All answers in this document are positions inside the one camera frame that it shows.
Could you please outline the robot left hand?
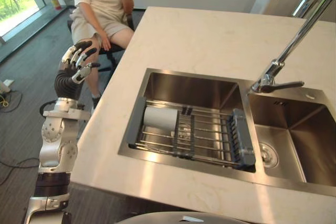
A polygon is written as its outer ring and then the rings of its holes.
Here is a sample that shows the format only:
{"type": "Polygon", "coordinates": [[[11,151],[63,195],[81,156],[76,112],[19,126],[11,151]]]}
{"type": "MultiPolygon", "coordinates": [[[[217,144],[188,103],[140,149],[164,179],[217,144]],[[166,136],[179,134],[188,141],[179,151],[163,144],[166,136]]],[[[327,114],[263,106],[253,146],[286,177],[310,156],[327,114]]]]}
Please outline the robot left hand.
{"type": "Polygon", "coordinates": [[[58,98],[78,100],[84,80],[91,74],[93,68],[100,66],[99,63],[85,61],[97,52],[92,48],[92,41],[81,41],[68,48],[59,63],[55,77],[55,91],[58,98]]]}

